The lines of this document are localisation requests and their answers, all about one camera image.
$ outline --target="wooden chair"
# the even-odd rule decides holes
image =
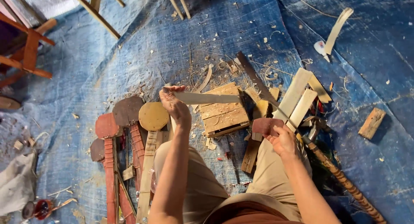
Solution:
[[[174,9],[176,10],[176,12],[179,14],[179,16],[180,16],[181,20],[184,20],[184,16],[183,16],[183,14],[181,13],[181,11],[180,11],[179,7],[177,6],[177,3],[176,3],[174,0],[170,0],[170,1],[171,1],[171,3],[173,4],[173,7],[174,7]],[[184,0],[180,0],[180,2],[181,2],[181,4],[183,5],[183,8],[184,8],[185,14],[187,15],[187,18],[188,18],[188,19],[191,19],[191,15],[190,15],[190,12],[188,11],[187,4],[185,4],[185,1],[184,1]]]
[[[105,28],[108,30],[112,36],[119,39],[121,36],[115,29],[99,14],[99,7],[101,5],[101,0],[78,0],[79,3],[91,14],[97,21],[99,21]],[[122,0],[116,0],[121,7],[125,7],[125,4]]]
[[[36,68],[36,60],[39,40],[42,40],[50,45],[55,45],[54,41],[43,36],[41,33],[55,26],[56,20],[51,19],[47,21],[36,31],[14,22],[2,13],[0,13],[0,20],[27,34],[26,43],[23,47],[15,51],[11,57],[7,57],[8,54],[0,55],[0,73],[6,74],[7,70],[11,67],[19,69],[19,71],[15,72],[13,75],[0,81],[0,88],[15,83],[28,72],[44,78],[52,78],[52,73]]]

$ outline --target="blue tarp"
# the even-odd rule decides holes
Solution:
[[[55,202],[70,197],[78,200],[49,219],[80,224],[100,221],[106,216],[105,173],[100,163],[91,161],[88,152],[96,138],[97,117],[111,112],[117,101],[131,95],[142,95],[146,102],[158,101],[163,79],[190,85],[189,45],[196,72],[193,83],[200,84],[204,79],[201,68],[215,65],[205,91],[232,81],[242,88],[252,85],[242,73],[219,69],[219,59],[228,59],[223,55],[234,58],[236,52],[243,51],[252,54],[256,62],[291,74],[303,66],[301,59],[310,58],[313,63],[306,68],[325,87],[332,81],[338,92],[330,92],[333,102],[326,106],[335,109],[327,115],[333,129],[328,139],[345,174],[390,223],[412,223],[414,171],[409,162],[414,128],[408,108],[413,102],[411,0],[306,1],[332,15],[339,15],[349,6],[355,9],[352,17],[361,17],[345,23],[330,64],[315,52],[313,44],[327,38],[336,20],[318,14],[300,0],[187,0],[193,16],[184,21],[171,17],[169,0],[124,0],[125,8],[115,0],[103,0],[100,13],[121,34],[118,41],[83,8],[59,18],[58,26],[47,35],[56,46],[44,46],[38,57],[38,67],[52,72],[53,78],[28,75],[12,86],[11,96],[22,101],[23,107],[0,112],[0,149],[6,154],[0,169],[18,153],[13,148],[16,139],[49,133],[39,139],[42,152],[37,196],[45,198],[72,186],[73,194],[64,192]],[[265,71],[254,67],[258,73]],[[289,75],[279,74],[269,85],[282,84],[283,95],[291,80]],[[385,110],[387,116],[368,141],[357,132],[373,107]],[[72,113],[80,118],[75,119]],[[199,113],[193,115],[193,123],[196,137],[191,145],[228,193],[244,192],[245,183],[252,180],[240,170],[247,132],[216,139],[218,147],[211,151],[204,146]],[[224,157],[228,151],[231,159]],[[135,197],[135,189],[132,185],[130,188],[131,197]],[[349,198],[327,200],[346,207]],[[358,208],[346,210],[357,223],[366,223],[366,215]],[[19,214],[15,213],[10,222],[19,223]]]

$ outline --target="red sandpaper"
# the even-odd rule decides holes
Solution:
[[[280,119],[263,117],[253,121],[252,131],[254,133],[261,133],[265,135],[279,137],[279,134],[273,129],[273,126],[282,127],[283,125],[284,122]]]

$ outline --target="orange chair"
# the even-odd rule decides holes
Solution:
[[[52,73],[46,72],[44,70],[36,68],[37,60],[37,48],[39,47],[39,40],[42,40],[50,45],[55,45],[55,42],[51,39],[43,36],[39,32],[44,32],[47,30],[47,26],[56,25],[56,20],[49,20],[44,25],[39,27],[36,31],[32,28],[27,28],[21,24],[14,22],[9,19],[7,16],[0,13],[0,20],[17,28],[18,30],[25,32],[27,34],[27,40],[24,47],[18,49],[11,57],[6,57],[0,55],[0,72],[6,73],[7,70],[11,67],[17,68],[20,71],[17,71],[13,75],[7,77],[6,79],[0,81],[0,88],[15,83],[18,79],[23,77],[27,72],[33,73],[35,75],[52,78]]]

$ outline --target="brown shirt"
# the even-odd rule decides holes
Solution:
[[[300,224],[279,211],[254,201],[228,204],[215,211],[206,224]]]

